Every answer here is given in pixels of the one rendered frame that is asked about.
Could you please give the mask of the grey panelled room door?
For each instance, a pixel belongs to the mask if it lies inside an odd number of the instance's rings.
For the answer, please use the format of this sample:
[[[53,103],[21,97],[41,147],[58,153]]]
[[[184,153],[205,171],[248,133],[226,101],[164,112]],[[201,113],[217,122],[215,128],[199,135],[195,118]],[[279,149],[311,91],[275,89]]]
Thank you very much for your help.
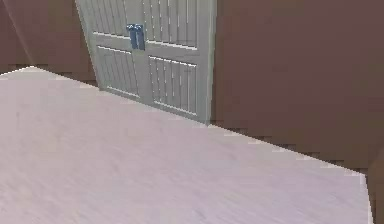
[[[217,0],[75,3],[101,90],[210,122]],[[128,24],[144,26],[144,50],[132,48]]]

